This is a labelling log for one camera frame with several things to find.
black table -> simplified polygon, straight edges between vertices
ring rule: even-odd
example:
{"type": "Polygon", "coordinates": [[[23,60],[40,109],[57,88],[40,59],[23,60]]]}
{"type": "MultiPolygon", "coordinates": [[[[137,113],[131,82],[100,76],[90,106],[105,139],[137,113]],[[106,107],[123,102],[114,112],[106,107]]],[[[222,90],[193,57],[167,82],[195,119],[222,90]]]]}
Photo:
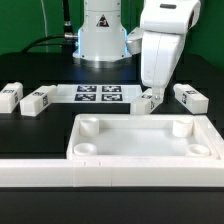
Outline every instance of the black table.
{"type": "MultiPolygon", "coordinates": [[[[41,85],[140,84],[140,57],[131,65],[91,69],[63,54],[0,56],[0,89],[21,82],[24,95],[41,85]]],[[[203,58],[183,55],[154,113],[190,114],[174,99],[175,83],[190,84],[210,99],[208,118],[224,137],[224,74],[203,58]]],[[[79,113],[128,114],[129,104],[51,104],[35,118],[17,107],[0,114],[0,159],[65,158],[79,113]]],[[[223,223],[223,188],[1,188],[0,223],[223,223]]]]}

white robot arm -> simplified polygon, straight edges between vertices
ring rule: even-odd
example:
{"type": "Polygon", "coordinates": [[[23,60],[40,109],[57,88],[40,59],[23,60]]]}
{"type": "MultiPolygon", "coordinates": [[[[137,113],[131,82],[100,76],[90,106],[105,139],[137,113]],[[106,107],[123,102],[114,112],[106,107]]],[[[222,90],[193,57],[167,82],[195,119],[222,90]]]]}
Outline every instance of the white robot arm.
{"type": "Polygon", "coordinates": [[[184,48],[188,30],[199,18],[199,0],[145,0],[140,28],[129,34],[131,54],[141,52],[143,85],[162,103],[165,88],[184,48]]]}

black cable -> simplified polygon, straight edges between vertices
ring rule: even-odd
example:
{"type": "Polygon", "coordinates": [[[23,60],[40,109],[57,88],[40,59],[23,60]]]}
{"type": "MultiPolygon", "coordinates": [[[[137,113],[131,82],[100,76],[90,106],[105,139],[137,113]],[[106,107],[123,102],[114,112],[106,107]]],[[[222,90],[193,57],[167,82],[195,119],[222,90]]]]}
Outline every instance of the black cable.
{"type": "Polygon", "coordinates": [[[48,36],[48,37],[38,39],[38,40],[34,41],[33,43],[31,43],[30,45],[28,45],[27,47],[25,47],[21,52],[27,53],[30,48],[36,46],[38,43],[41,43],[41,42],[44,42],[47,40],[60,39],[60,38],[65,38],[65,37],[64,37],[64,35],[53,35],[53,36],[48,36]]]}
{"type": "Polygon", "coordinates": [[[130,13],[130,17],[129,17],[129,32],[132,31],[132,9],[133,9],[133,2],[132,0],[129,0],[129,13],[130,13]]]}
{"type": "Polygon", "coordinates": [[[46,47],[46,46],[66,46],[67,44],[66,43],[58,43],[58,44],[37,44],[37,45],[33,45],[31,48],[33,47],[46,47]]]}
{"type": "Polygon", "coordinates": [[[63,5],[63,14],[64,14],[64,32],[73,33],[68,0],[62,0],[62,5],[63,5]]]}

cable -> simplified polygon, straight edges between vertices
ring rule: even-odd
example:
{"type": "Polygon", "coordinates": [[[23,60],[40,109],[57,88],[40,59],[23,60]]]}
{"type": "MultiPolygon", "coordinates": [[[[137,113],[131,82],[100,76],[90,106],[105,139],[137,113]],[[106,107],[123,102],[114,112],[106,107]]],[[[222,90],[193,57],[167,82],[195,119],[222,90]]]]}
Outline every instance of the cable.
{"type": "Polygon", "coordinates": [[[64,35],[53,35],[53,36],[48,36],[48,37],[38,39],[38,40],[34,41],[33,43],[31,43],[30,45],[28,45],[27,47],[25,47],[21,52],[27,53],[30,48],[36,46],[38,43],[41,43],[41,42],[44,42],[47,40],[60,39],[60,38],[64,39],[65,37],[64,37],[64,35]]]}
{"type": "Polygon", "coordinates": [[[129,0],[129,7],[130,7],[130,11],[129,11],[129,13],[130,13],[130,17],[129,17],[129,32],[131,32],[132,31],[132,8],[133,8],[133,4],[132,4],[132,0],[129,0]]]}
{"type": "Polygon", "coordinates": [[[41,6],[42,6],[42,11],[43,11],[43,16],[44,16],[44,30],[45,30],[45,37],[48,36],[48,22],[47,22],[47,14],[46,14],[46,8],[44,4],[44,0],[41,0],[41,6]]]}
{"type": "Polygon", "coordinates": [[[32,47],[30,47],[30,49],[31,48],[33,48],[33,47],[46,47],[46,46],[63,46],[63,45],[67,45],[67,44],[65,44],[65,43],[56,43],[56,44],[37,44],[37,45],[33,45],[32,47]]]}
{"type": "Polygon", "coordinates": [[[73,28],[70,19],[70,12],[69,12],[69,1],[62,0],[63,6],[63,15],[64,15],[64,33],[73,33],[73,28]]]}

white block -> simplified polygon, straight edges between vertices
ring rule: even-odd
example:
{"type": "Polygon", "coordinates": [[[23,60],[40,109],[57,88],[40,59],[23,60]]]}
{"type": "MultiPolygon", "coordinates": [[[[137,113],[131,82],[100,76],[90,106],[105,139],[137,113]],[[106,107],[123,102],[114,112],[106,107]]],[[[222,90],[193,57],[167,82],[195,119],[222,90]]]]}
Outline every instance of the white block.
{"type": "Polygon", "coordinates": [[[19,82],[9,83],[0,92],[0,113],[12,113],[23,97],[23,85],[19,82]]]}
{"type": "Polygon", "coordinates": [[[56,95],[56,91],[56,86],[41,86],[20,101],[21,114],[37,116],[52,103],[52,97],[56,95]]]}
{"type": "Polygon", "coordinates": [[[152,98],[152,89],[147,89],[141,96],[131,102],[130,114],[150,114],[157,106],[152,98]]]}
{"type": "Polygon", "coordinates": [[[192,114],[204,114],[208,111],[209,99],[190,85],[174,85],[175,98],[192,114]]]}

